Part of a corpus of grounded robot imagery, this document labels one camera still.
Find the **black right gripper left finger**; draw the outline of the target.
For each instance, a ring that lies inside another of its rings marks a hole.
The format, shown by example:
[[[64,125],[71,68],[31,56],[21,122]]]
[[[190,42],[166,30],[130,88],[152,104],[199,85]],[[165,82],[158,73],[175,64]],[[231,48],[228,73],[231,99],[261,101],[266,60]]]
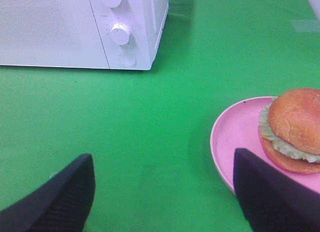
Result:
[[[83,231],[96,189],[91,154],[0,212],[1,231]]]

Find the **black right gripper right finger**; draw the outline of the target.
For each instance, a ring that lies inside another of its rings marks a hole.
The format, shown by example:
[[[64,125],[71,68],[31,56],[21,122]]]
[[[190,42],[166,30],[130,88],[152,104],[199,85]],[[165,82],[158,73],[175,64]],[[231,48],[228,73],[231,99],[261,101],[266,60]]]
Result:
[[[253,231],[319,231],[320,194],[237,148],[233,185]]]

